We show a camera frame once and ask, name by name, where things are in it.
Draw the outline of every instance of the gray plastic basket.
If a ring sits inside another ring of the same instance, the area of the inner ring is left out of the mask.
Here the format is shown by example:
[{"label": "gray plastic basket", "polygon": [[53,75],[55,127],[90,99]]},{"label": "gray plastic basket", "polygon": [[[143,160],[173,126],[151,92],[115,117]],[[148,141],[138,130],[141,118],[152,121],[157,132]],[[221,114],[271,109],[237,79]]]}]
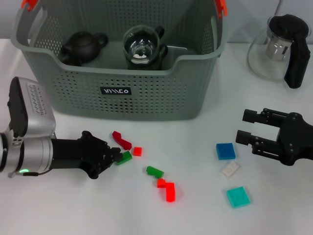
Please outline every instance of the gray plastic basket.
[{"label": "gray plastic basket", "polygon": [[[39,0],[32,10],[27,8],[17,14],[11,41],[45,85],[53,107],[71,115],[194,118],[226,43],[226,17],[218,17],[214,0]],[[161,42],[170,50],[164,70],[126,70],[121,41],[137,24],[165,28]],[[87,67],[60,61],[62,44],[77,31],[104,32],[110,40]]]}]

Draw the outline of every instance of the white wall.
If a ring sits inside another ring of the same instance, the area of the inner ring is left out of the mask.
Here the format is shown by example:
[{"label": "white wall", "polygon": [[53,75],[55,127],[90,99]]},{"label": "white wall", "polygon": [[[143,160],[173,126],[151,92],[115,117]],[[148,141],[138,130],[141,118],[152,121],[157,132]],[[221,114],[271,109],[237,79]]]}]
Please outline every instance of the white wall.
[{"label": "white wall", "polygon": [[[22,0],[0,0],[0,38],[9,38],[12,24]],[[267,19],[275,12],[278,0],[226,0],[229,42],[252,42]],[[281,14],[290,13],[313,26],[313,0],[283,0]]]}]

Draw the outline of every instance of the green block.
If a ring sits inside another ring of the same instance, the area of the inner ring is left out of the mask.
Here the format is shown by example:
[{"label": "green block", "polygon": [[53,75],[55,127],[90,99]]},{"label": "green block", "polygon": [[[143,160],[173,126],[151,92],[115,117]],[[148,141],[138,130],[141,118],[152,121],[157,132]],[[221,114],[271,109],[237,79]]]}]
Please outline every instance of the green block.
[{"label": "green block", "polygon": [[250,204],[250,199],[244,187],[228,190],[226,194],[233,208],[243,207]]},{"label": "green block", "polygon": [[133,157],[132,157],[131,153],[129,151],[127,151],[127,152],[123,153],[122,160],[120,160],[119,162],[116,162],[116,165],[121,165],[121,164],[127,162],[128,160],[130,160],[132,158]]},{"label": "green block", "polygon": [[164,175],[163,171],[160,171],[160,170],[158,170],[152,166],[147,167],[146,171],[147,171],[148,175],[153,175],[157,179],[162,178],[162,176]]}]

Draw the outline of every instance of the teapot lid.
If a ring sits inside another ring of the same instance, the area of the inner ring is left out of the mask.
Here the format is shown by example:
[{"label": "teapot lid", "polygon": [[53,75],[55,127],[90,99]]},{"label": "teapot lid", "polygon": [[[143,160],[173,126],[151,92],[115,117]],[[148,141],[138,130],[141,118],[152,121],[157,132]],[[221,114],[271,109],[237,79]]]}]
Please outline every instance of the teapot lid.
[{"label": "teapot lid", "polygon": [[306,38],[310,32],[310,28],[304,20],[289,14],[274,16],[268,26],[275,35],[290,41],[294,41],[295,35]]},{"label": "teapot lid", "polygon": [[93,35],[88,32],[77,32],[73,34],[71,39],[69,40],[69,44],[73,44],[75,46],[84,47],[88,46],[93,41]]}]

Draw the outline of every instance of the basket label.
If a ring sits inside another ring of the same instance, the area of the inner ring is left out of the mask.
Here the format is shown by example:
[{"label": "basket label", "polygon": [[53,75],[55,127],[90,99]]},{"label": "basket label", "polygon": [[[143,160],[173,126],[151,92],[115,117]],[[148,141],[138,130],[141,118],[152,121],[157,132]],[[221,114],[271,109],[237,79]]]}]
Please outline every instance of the basket label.
[{"label": "basket label", "polygon": [[119,94],[131,95],[132,90],[130,87],[100,87],[102,94]]}]

